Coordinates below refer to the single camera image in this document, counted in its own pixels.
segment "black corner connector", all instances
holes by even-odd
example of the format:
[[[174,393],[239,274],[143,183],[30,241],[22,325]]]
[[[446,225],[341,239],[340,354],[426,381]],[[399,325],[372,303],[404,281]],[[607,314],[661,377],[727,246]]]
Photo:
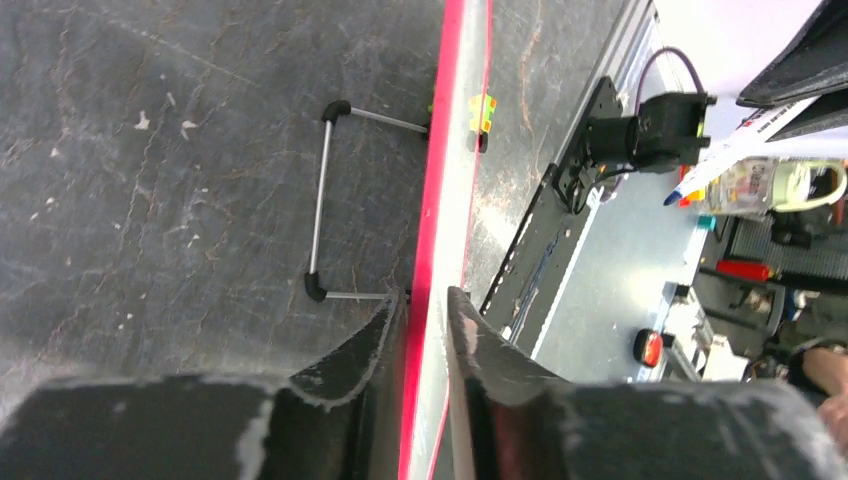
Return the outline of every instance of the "black corner connector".
[[[312,300],[320,303],[327,298],[327,290],[321,287],[321,277],[318,272],[307,272],[303,276],[303,286],[306,287],[306,294]]]
[[[350,115],[350,102],[347,100],[336,100],[327,105],[324,113],[321,114],[322,122],[330,122],[336,124],[336,120],[343,115]]]

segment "white speck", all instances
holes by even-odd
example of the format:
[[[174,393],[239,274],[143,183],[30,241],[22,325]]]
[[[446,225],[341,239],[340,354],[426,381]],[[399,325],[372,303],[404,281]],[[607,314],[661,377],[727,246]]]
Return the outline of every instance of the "white speck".
[[[182,127],[180,128],[180,135],[183,136],[186,140],[188,140],[188,132],[192,128],[197,128],[197,124],[192,122],[191,120],[186,120],[182,123]]]
[[[138,123],[133,125],[133,128],[136,130],[147,130],[150,127],[150,120],[147,119],[147,115],[144,114],[144,110],[138,112]]]

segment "metal frame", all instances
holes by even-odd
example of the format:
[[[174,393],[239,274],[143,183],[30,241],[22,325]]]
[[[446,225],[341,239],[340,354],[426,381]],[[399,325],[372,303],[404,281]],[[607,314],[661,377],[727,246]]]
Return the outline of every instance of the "metal frame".
[[[327,165],[330,157],[330,140],[333,136],[333,128],[336,125],[339,117],[347,115],[356,115],[358,117],[367,118],[377,122],[393,125],[399,128],[405,128],[418,132],[422,135],[429,133],[426,126],[416,125],[414,123],[404,122],[395,118],[380,115],[379,113],[369,112],[359,108],[353,108],[347,100],[336,100],[327,105],[324,113],[321,115],[321,121],[324,122],[324,146],[321,149],[321,172],[318,176],[318,194],[315,200],[315,222],[312,230],[312,248],[309,252],[309,271],[304,275],[304,287],[309,298],[316,302],[323,302],[325,299],[349,299],[349,300],[383,300],[385,293],[358,293],[358,292],[338,292],[330,291],[321,286],[321,278],[318,273],[318,245],[321,237],[321,216],[324,211],[324,187],[327,177]]]

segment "person's arm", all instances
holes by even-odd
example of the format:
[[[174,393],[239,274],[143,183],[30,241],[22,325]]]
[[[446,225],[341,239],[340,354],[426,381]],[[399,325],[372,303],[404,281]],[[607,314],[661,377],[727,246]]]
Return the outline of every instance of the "person's arm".
[[[848,392],[848,357],[828,348],[811,348],[803,352],[804,375],[828,396]]]

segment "metal rod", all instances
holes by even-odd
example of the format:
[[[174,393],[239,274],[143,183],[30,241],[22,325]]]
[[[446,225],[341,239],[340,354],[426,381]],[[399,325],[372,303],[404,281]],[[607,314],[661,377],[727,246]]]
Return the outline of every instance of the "metal rod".
[[[327,292],[327,298],[346,299],[346,300],[382,300],[386,298],[385,293],[347,293],[347,292]]]
[[[389,125],[394,125],[396,127],[405,128],[407,130],[412,130],[418,133],[427,133],[427,129],[422,127],[421,125],[416,125],[414,123],[404,122],[403,120],[397,120],[392,117],[387,117],[385,115],[380,115],[379,113],[367,112],[365,110],[360,110],[358,108],[351,108],[350,113],[353,115],[358,115],[364,118],[370,118],[371,120],[376,120],[378,122],[388,123]]]
[[[324,177],[327,176],[327,159],[330,156],[330,137],[333,122],[325,122],[324,149],[321,151],[321,173],[318,175],[318,197],[315,200],[315,227],[312,230],[312,251],[309,252],[309,273],[318,271],[318,236],[321,233],[321,213],[324,210]]]

